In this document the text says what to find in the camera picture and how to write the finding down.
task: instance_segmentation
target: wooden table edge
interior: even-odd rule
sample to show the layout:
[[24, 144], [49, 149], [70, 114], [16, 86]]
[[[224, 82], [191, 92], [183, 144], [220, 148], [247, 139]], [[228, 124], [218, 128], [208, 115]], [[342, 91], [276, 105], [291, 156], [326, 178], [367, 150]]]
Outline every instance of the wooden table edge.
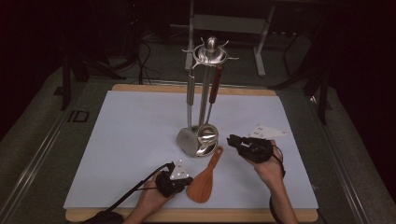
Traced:
[[[74, 208], [66, 210], [66, 219], [72, 222], [79, 222], [93, 217], [105, 208]], [[132, 208], [116, 208], [114, 212], [126, 218]], [[299, 222], [314, 222], [318, 219], [316, 209], [294, 209]], [[156, 214], [149, 217], [145, 222], [274, 222], [274, 218], [268, 208], [262, 209], [204, 209], [204, 208], [182, 208], [182, 209], [161, 209]]]
[[[161, 86], [161, 85], [131, 85], [116, 84], [112, 88], [113, 91], [148, 91], [148, 92], [170, 92], [183, 93], [187, 91], [187, 86]], [[201, 93], [202, 87], [195, 87], [195, 93]], [[276, 96], [271, 90], [259, 89], [241, 89], [241, 88], [219, 88], [219, 94], [224, 95], [253, 95], [253, 96]]]

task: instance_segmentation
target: wooden handle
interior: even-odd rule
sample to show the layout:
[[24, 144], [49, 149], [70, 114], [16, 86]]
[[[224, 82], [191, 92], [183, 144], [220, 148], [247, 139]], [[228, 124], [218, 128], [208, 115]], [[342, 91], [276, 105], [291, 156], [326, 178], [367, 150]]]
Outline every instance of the wooden handle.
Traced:
[[209, 96], [210, 104], [214, 104], [216, 102], [216, 96], [218, 95], [222, 70], [224, 70], [223, 65], [221, 64], [216, 65], [216, 75], [213, 78], [212, 89], [210, 90], [210, 96]]
[[215, 152], [213, 152], [213, 156], [212, 159], [210, 159], [209, 164], [207, 165], [207, 167], [211, 168], [211, 169], [215, 169], [216, 164], [218, 164], [218, 161], [220, 159], [221, 153], [223, 151], [222, 147], [217, 147]]

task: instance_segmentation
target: wooden spatula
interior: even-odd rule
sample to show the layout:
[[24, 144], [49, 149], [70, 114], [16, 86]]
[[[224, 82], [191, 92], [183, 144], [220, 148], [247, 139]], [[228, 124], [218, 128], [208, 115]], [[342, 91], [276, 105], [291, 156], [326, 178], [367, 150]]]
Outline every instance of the wooden spatula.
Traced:
[[210, 159], [207, 167], [194, 178], [192, 183], [187, 188], [187, 195], [197, 203], [205, 203], [209, 200], [210, 194], [212, 193], [213, 186], [213, 169], [219, 161], [222, 147], [217, 147], [213, 153], [212, 159]]

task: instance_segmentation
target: stainless steel ladle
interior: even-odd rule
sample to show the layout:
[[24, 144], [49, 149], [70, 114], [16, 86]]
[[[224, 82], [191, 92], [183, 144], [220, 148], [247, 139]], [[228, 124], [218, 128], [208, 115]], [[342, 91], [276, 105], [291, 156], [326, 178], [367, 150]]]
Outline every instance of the stainless steel ladle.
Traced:
[[223, 71], [224, 67], [221, 64], [216, 65], [216, 74], [213, 79], [212, 89], [210, 91], [209, 96], [209, 110], [207, 112], [206, 122], [202, 125], [197, 131], [197, 139], [203, 146], [212, 146], [216, 144], [219, 138], [219, 131], [218, 129], [209, 124], [209, 117], [210, 112], [212, 111], [212, 105], [216, 102], [216, 97], [219, 91], [219, 84], [221, 79], [221, 72]]
[[197, 141], [194, 130], [191, 127], [191, 108], [194, 102], [195, 79], [193, 68], [189, 73], [187, 85], [187, 128], [183, 128], [177, 135], [177, 144], [186, 152], [187, 155], [194, 157], [199, 143]]

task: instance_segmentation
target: white paper sheet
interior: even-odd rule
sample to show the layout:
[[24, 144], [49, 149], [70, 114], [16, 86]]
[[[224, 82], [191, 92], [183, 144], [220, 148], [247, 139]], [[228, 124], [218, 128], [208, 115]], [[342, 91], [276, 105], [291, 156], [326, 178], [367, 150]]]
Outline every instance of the white paper sheet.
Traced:
[[[195, 94], [193, 123], [198, 122], [201, 97]], [[187, 127], [185, 93], [109, 91], [92, 131], [64, 208], [109, 207], [159, 166], [183, 160], [197, 176], [210, 157], [188, 157], [177, 145]], [[306, 170], [278, 97], [218, 95], [209, 123], [219, 130], [224, 152], [214, 170], [207, 203], [191, 201], [185, 191], [167, 208], [268, 208], [269, 190], [252, 166], [229, 147], [230, 134], [248, 136], [258, 123], [288, 134], [276, 138], [284, 154], [285, 184], [294, 208], [318, 208]], [[137, 191], [120, 207], [134, 207]]]

